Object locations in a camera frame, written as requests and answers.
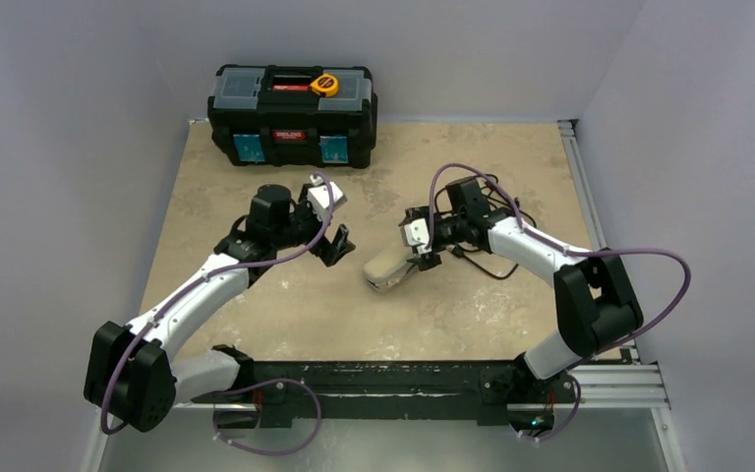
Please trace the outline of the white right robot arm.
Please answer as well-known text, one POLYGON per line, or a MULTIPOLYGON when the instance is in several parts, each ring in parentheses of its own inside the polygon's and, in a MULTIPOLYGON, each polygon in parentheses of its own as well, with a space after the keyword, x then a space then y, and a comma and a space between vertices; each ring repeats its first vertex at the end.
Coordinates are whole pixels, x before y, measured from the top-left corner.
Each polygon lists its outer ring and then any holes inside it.
POLYGON ((440 252, 462 244, 512 261, 553 291, 556 328, 520 354, 516 376, 546 381, 599 353, 643 324, 643 313, 621 258, 570 247, 523 220, 516 202, 495 206, 472 177, 449 183, 451 205, 408 207, 399 227, 401 268, 441 263, 440 252))

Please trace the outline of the beige umbrella case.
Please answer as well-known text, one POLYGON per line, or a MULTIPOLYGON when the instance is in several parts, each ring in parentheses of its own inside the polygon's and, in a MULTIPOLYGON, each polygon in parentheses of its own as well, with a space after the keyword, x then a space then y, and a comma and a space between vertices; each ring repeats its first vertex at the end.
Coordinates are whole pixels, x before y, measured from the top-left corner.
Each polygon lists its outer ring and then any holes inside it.
POLYGON ((390 243, 365 263, 363 276, 375 291, 388 291, 393 287, 386 286, 386 279, 407 262, 416 263, 418 255, 401 242, 390 243))

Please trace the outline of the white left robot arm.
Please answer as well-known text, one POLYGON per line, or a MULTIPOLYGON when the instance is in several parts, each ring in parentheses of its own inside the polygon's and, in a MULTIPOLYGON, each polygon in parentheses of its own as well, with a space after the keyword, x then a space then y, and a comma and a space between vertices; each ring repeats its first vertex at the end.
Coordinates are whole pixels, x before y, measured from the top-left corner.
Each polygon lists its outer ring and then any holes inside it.
POLYGON ((165 299, 124 324, 107 322, 93 335, 84 397, 100 410, 100 430, 154 429, 178 402, 241 388, 247 360, 229 346, 188 361, 180 349, 228 302, 272 267, 304 254, 334 266, 354 251, 349 230, 326 231, 347 201, 337 183, 315 174, 299 196, 278 184, 259 187, 249 210, 231 225, 203 265, 165 299))

